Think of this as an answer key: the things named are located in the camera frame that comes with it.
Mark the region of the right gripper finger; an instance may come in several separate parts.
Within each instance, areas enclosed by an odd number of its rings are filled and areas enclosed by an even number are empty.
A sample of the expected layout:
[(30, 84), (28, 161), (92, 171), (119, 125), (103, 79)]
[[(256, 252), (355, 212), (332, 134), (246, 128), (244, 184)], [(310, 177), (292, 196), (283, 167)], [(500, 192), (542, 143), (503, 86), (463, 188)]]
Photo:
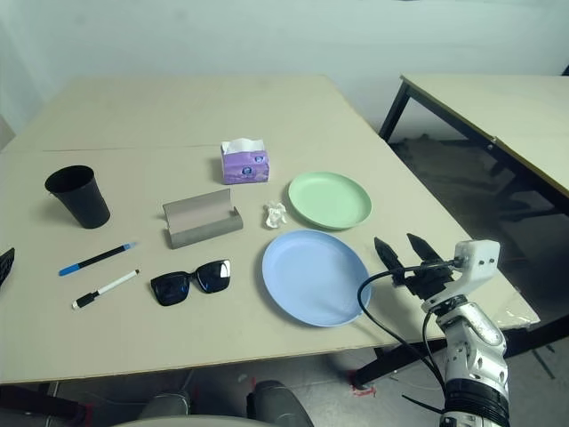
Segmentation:
[(441, 257), (426, 240), (411, 233), (407, 233), (406, 236), (413, 251), (421, 258), (422, 265), (435, 265), (442, 261)]
[(404, 266), (398, 260), (398, 256), (391, 246), (377, 237), (374, 238), (373, 242), (376, 253), (387, 270), (392, 272), (394, 278), (403, 278), (405, 276)]

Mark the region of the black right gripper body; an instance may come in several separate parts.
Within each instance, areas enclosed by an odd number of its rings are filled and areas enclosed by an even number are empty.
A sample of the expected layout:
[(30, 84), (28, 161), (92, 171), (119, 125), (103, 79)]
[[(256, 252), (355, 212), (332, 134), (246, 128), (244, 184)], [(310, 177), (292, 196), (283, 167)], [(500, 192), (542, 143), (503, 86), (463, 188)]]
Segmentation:
[(445, 284), (451, 281), (451, 262), (423, 262), (419, 266), (396, 269), (393, 274), (395, 286), (406, 287), (420, 299), (429, 299), (443, 292)]

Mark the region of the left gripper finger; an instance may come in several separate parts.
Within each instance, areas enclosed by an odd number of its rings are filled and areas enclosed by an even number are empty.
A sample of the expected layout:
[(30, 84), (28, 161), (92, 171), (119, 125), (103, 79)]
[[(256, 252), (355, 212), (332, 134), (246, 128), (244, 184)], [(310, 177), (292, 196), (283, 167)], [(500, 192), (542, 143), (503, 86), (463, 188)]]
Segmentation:
[(12, 270), (14, 257), (15, 249), (13, 247), (0, 256), (0, 286)]

